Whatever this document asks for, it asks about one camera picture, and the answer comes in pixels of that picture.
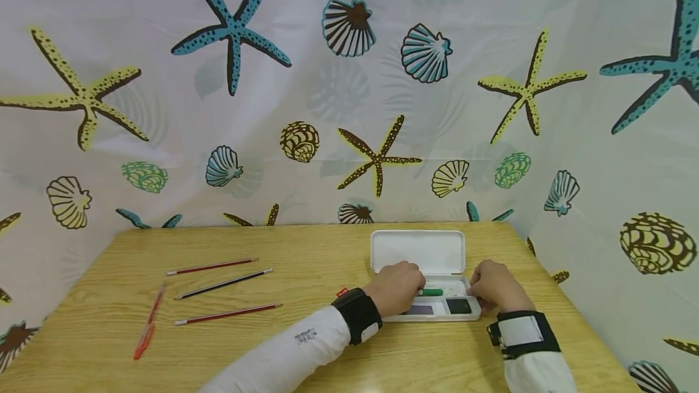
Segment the blue starfish print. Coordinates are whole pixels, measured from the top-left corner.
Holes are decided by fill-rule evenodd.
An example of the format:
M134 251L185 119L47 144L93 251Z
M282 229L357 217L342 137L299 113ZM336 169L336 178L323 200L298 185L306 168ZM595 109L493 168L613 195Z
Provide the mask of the blue starfish print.
M134 213L133 211L129 211L128 209L123 209L123 208L117 208L115 209L116 213L121 215L121 217L129 220L135 227L139 227L141 229L150 229L152 226L150 224L143 223L141 221L141 218L138 217L138 214ZM163 228L174 228L177 226L177 224L182 220L182 214L175 214L172 217L170 217L167 222L165 222L161 227Z
M493 222L502 222L506 218L510 217L510 214L514 213L514 209L506 210L504 213L498 215L498 217L493 219ZM466 203L466 214L468 214L468 219L471 222L480 222L480 215L478 214L478 209L472 201Z
M699 51L692 52L698 27L699 0L677 0L670 56L637 56L612 62L599 69L599 74L603 76L644 73L663 76L621 115L612 127L612 135L638 120L672 86L682 86L689 97L699 104Z
M259 52L266 53L282 66L291 67L291 61L274 43L253 30L245 28L262 0L243 0L234 16L228 11L223 0L206 0L220 23L199 29L196 33L175 44L173 55L187 55L217 41L228 40L228 92L235 95L240 77L240 44L251 45Z

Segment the right hand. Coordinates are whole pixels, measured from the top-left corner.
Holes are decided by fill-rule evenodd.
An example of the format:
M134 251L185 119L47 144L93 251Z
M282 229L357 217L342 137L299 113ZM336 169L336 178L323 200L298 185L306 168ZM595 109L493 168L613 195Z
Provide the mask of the right hand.
M534 302L507 266L493 260L485 260L477 266L466 294L478 297L478 302L485 311L496 306L500 307L501 313L536 311Z
M385 266L362 290L374 301L381 318L387 318L408 311L424 286L425 277L417 264L401 261Z

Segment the black pencil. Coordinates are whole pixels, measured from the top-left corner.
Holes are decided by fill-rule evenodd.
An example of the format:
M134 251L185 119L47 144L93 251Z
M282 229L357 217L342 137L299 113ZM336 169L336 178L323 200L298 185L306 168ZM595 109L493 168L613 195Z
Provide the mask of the black pencil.
M230 281L226 281L226 282L220 283L220 284L215 284L214 286L199 288L199 290L194 290L193 292L184 293L184 295L182 295L182 296L176 296L175 301L182 300L182 298L201 295L202 293L216 290L216 288L230 286L230 284L239 283L241 281L245 281L246 279L250 279L250 278L254 278L254 277L261 277L262 275L266 275L266 274L271 273L271 272L272 272L272 268L270 267L269 269L261 270L260 272L254 272L254 273L249 274L249 275L244 275L243 277L233 278Z

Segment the wooden table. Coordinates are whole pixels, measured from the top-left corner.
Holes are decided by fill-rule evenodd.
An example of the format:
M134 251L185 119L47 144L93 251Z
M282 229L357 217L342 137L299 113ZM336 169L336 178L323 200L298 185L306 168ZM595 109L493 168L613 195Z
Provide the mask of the wooden table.
M376 229L458 229L470 276L481 260L510 266L547 314L580 392L638 392L620 363L507 223L134 229L92 264L33 341L0 375L2 392L195 392L218 371L290 324L371 279ZM167 270L258 257L256 263L167 279L150 347L133 349ZM274 272L187 300L173 296L273 266ZM276 310L174 326L194 315L284 302ZM506 392L489 315L463 323L386 324L350 346L298 392Z

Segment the red pen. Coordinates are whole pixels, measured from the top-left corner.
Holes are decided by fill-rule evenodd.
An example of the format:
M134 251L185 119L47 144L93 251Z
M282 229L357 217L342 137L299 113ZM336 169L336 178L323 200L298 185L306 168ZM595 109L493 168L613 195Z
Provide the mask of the red pen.
M151 337L153 337L153 331L155 330L155 315L158 313L163 296L165 296L165 284L166 283L163 283L162 286L160 286L160 290L158 290L157 296L155 297L153 308L150 310L150 315L148 316L148 322L143 327L141 338L138 339L138 345L135 347L135 351L133 352L134 360L141 358L141 354L146 350L148 344L150 343Z

